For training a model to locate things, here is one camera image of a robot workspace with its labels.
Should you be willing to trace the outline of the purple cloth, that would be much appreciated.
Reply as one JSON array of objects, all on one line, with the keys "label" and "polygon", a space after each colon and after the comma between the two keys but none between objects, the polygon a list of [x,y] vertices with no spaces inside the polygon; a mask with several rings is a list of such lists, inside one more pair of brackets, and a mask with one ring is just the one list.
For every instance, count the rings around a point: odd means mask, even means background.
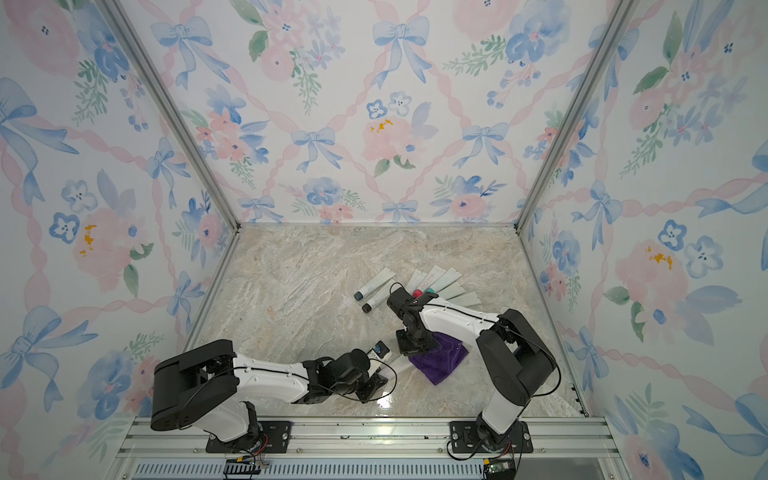
[{"label": "purple cloth", "polygon": [[439,385],[456,370],[469,351],[460,340],[443,333],[435,332],[434,339],[437,348],[411,356],[409,361],[433,385]]}]

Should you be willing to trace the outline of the white tube dark cap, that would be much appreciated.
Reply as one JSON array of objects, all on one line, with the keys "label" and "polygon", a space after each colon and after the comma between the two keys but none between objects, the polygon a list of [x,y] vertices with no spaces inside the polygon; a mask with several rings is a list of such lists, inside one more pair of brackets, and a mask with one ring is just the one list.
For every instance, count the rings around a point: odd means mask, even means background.
[{"label": "white tube dark cap", "polygon": [[374,308],[385,302],[390,296],[390,290],[395,285],[395,281],[389,281],[373,293],[362,305],[364,313],[370,313]]}]

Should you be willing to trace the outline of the white tube front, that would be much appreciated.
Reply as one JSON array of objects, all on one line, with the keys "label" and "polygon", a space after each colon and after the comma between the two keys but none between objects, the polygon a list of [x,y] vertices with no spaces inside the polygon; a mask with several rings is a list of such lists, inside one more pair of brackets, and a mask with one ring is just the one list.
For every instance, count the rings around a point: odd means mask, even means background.
[{"label": "white tube front", "polygon": [[460,307],[474,307],[481,304],[481,300],[477,293],[470,292],[448,299],[448,302],[460,306]]}]

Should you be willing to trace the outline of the white tube pink cap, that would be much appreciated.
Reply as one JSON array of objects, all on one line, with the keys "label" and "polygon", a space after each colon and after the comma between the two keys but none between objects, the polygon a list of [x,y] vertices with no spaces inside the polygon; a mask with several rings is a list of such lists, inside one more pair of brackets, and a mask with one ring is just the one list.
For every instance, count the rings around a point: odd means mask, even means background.
[{"label": "white tube pink cap", "polygon": [[381,373],[385,377],[393,378],[395,375],[404,374],[412,367],[413,364],[407,356],[398,355],[397,357],[388,358],[384,361],[384,365],[381,367]]},{"label": "white tube pink cap", "polygon": [[445,273],[446,273],[445,269],[437,265],[433,266],[432,269],[426,275],[426,277],[415,287],[413,294],[415,296],[421,296]]}]

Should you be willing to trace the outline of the white toothpaste tube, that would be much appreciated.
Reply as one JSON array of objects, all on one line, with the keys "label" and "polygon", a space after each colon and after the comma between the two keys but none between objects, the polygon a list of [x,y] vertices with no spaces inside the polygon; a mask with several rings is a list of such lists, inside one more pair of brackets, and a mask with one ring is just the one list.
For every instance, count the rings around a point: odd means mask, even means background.
[{"label": "white toothpaste tube", "polygon": [[452,285],[461,276],[462,276],[461,273],[456,271],[454,268],[451,268],[447,270],[443,275],[441,275],[437,280],[431,283],[430,286],[427,288],[427,290],[429,292],[438,293],[444,290],[445,288],[449,287],[450,285]]}]

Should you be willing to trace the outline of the white tube black cap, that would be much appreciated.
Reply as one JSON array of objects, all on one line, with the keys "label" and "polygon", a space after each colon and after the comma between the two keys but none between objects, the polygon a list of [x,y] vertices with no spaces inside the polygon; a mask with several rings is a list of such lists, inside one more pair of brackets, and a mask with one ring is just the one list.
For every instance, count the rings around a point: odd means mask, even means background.
[{"label": "white tube black cap", "polygon": [[405,289],[409,293],[412,293],[414,290],[418,288],[418,286],[426,278],[426,276],[427,274],[425,272],[422,272],[421,270],[415,270],[411,275],[410,279],[408,280]]}]

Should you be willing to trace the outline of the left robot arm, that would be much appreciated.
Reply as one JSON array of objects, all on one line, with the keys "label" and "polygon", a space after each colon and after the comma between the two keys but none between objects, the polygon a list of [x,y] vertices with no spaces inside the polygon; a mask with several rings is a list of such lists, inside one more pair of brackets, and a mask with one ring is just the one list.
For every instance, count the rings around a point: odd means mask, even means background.
[{"label": "left robot arm", "polygon": [[196,427],[224,444],[255,442],[262,436],[255,401],[315,405],[337,396],[368,403],[388,383],[391,350],[379,341],[365,351],[293,364],[239,355],[230,340],[219,339],[160,362],[154,370],[151,428]]}]

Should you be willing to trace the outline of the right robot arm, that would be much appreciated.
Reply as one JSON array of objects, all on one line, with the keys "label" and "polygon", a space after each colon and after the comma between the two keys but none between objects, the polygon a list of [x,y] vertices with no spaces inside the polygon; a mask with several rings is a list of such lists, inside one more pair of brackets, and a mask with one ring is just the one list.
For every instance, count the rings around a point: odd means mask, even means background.
[{"label": "right robot arm", "polygon": [[560,368],[544,341],[524,315],[515,309],[492,315],[455,305],[435,293],[415,297],[398,286],[387,306],[401,320],[396,332],[399,351],[410,359],[443,354],[442,338],[475,346],[495,388],[478,416],[478,434],[500,442],[538,395],[538,390]]}]

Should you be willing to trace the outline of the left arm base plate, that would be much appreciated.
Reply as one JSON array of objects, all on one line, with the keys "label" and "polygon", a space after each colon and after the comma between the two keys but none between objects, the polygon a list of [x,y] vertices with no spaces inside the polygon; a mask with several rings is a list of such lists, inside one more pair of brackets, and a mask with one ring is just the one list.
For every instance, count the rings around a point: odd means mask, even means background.
[{"label": "left arm base plate", "polygon": [[235,440],[222,442],[210,435],[205,451],[209,454],[284,454],[288,450],[292,427],[293,423],[286,420],[258,421]]}]

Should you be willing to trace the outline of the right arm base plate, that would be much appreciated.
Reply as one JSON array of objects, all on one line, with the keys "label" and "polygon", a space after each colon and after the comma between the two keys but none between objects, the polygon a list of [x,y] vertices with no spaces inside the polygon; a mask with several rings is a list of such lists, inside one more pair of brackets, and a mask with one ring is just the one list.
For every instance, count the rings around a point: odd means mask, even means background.
[{"label": "right arm base plate", "polygon": [[453,453],[532,453],[534,448],[528,425],[515,421],[505,433],[496,433],[478,420],[451,421],[449,444]]}]

